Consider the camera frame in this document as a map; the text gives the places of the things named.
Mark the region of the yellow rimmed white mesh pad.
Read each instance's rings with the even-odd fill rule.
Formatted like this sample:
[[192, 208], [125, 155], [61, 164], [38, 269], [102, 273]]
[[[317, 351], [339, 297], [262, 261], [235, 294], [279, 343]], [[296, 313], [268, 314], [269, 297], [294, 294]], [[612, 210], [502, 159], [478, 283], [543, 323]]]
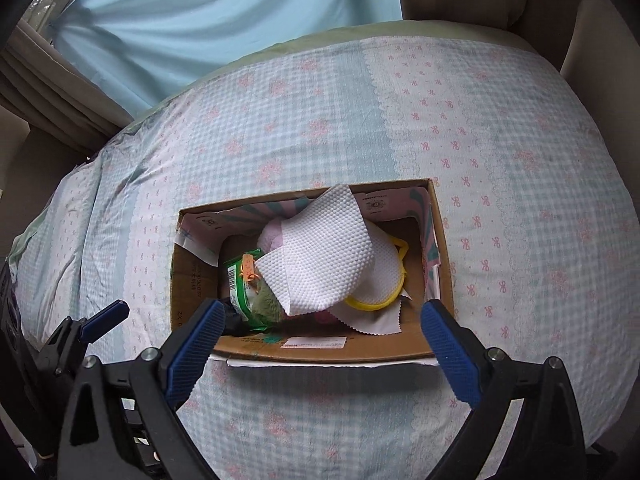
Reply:
[[373, 266], [345, 302], [358, 311], [375, 312], [389, 307], [404, 289], [404, 259], [409, 246], [371, 221], [366, 221], [366, 226], [374, 252]]

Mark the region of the white paper towel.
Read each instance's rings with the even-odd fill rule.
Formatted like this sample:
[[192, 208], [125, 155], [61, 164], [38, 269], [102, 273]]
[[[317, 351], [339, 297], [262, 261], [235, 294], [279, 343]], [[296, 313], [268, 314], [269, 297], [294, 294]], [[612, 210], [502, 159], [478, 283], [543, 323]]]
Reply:
[[282, 234], [283, 245], [258, 259], [257, 269], [288, 316], [339, 304], [373, 266], [366, 222], [346, 184], [283, 220]]

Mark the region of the orange green furry pompom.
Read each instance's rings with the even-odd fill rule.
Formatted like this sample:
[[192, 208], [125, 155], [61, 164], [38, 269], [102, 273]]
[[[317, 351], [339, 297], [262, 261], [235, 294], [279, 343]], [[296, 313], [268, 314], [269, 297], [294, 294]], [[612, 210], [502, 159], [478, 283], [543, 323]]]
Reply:
[[256, 256], [242, 255], [238, 266], [238, 298], [248, 322], [256, 328], [271, 327], [284, 320], [284, 310], [257, 269]]

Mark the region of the magenta soft pouch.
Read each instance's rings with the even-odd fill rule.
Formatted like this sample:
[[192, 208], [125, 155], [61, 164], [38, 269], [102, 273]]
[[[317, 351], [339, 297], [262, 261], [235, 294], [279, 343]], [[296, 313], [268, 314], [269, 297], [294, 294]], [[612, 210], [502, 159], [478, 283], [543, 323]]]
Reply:
[[333, 326], [341, 323], [329, 310], [305, 314], [299, 318], [299, 321], [311, 326]]

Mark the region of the white cloth with zigzag edge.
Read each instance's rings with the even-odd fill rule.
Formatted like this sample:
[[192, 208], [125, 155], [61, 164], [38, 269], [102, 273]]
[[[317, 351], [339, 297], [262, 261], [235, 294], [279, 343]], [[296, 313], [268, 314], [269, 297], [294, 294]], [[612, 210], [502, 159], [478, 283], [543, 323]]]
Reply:
[[376, 311], [361, 311], [344, 302], [329, 308], [329, 312], [340, 322], [360, 334], [387, 336], [401, 333], [400, 312], [402, 300], [399, 296], [389, 306]]

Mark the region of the black fuzzy scrunchie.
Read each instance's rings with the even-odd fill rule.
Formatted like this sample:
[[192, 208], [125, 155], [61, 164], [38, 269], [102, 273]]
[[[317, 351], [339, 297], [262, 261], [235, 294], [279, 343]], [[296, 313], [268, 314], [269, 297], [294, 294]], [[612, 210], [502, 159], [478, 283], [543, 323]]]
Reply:
[[242, 316], [232, 306], [224, 305], [224, 336], [244, 337], [250, 332], [250, 326], [242, 319]]

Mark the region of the green wet wipes pack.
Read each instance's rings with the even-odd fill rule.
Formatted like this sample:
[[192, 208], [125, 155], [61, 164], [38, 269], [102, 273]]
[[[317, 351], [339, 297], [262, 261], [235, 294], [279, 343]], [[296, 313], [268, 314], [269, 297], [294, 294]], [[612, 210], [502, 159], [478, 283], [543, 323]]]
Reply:
[[278, 303], [257, 269], [263, 255], [256, 248], [226, 263], [230, 302], [252, 330], [268, 330], [278, 320]]

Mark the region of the cardboard box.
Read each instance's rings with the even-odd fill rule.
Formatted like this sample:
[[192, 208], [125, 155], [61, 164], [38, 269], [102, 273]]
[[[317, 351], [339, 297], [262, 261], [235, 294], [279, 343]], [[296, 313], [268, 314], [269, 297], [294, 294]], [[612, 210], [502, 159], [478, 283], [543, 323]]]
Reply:
[[338, 184], [180, 212], [170, 319], [220, 301], [215, 352], [242, 363], [418, 362], [425, 301], [452, 300], [430, 180]]

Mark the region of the pink rolled towel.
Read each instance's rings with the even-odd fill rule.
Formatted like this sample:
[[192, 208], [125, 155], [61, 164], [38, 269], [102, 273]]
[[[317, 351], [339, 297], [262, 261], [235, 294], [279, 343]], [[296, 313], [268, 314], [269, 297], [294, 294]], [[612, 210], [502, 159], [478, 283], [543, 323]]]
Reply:
[[270, 220], [258, 236], [257, 248], [264, 254], [272, 252], [283, 245], [282, 219], [274, 218]]

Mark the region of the light blue curtain cloth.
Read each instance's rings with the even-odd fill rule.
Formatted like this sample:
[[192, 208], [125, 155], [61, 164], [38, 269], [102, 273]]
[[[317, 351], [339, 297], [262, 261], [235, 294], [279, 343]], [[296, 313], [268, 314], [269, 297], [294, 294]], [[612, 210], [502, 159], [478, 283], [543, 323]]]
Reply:
[[66, 61], [137, 117], [274, 44], [400, 18], [400, 0], [74, 0], [50, 31]]

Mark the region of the green bed sheet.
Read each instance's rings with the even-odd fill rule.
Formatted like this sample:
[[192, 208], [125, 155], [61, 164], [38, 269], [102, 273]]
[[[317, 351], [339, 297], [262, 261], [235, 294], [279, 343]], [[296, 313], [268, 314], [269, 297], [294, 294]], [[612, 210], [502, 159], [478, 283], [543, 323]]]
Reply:
[[[478, 39], [532, 50], [512, 32], [447, 21], [401, 21], [317, 32], [244, 56], [253, 63], [269, 55], [313, 49], [358, 38], [429, 36]], [[1, 255], [26, 228], [54, 189], [53, 180], [73, 162], [103, 148], [131, 116], [21, 22], [1, 51]]]

